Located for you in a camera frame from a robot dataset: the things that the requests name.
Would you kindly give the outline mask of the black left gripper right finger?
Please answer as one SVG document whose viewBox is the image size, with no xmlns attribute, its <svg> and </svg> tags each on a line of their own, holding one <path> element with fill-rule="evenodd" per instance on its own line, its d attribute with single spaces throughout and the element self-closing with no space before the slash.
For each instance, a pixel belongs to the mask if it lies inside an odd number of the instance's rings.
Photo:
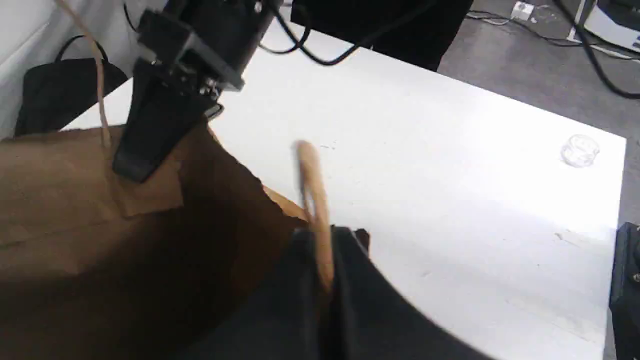
<svg viewBox="0 0 640 360">
<path fill-rule="evenodd" d="M 332 360 L 486 360 L 407 301 L 347 227 L 332 228 Z"/>
</svg>

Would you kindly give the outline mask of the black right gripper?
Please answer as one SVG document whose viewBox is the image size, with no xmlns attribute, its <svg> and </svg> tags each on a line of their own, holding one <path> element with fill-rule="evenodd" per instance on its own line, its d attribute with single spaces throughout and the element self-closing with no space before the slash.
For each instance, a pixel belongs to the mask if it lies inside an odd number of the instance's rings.
<svg viewBox="0 0 640 360">
<path fill-rule="evenodd" d="M 140 16 L 139 60 L 114 173 L 144 183 L 243 73 L 281 0 L 169 0 Z"/>
</svg>

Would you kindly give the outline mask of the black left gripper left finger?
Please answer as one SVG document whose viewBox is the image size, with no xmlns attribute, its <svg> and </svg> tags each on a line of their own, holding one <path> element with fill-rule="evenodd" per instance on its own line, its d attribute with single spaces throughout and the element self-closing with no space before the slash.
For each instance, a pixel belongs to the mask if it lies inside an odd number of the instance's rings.
<svg viewBox="0 0 640 360">
<path fill-rule="evenodd" d="M 250 297 L 177 360 L 320 360 L 313 234 L 293 232 L 284 254 Z"/>
</svg>

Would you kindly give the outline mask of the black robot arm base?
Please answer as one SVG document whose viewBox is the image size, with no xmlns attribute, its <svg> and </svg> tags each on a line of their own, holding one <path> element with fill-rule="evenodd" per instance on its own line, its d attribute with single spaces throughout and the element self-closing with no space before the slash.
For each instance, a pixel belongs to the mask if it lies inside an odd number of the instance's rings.
<svg viewBox="0 0 640 360">
<path fill-rule="evenodd" d="M 618 360 L 640 358 L 640 230 L 630 222 L 615 233 L 609 309 Z"/>
</svg>

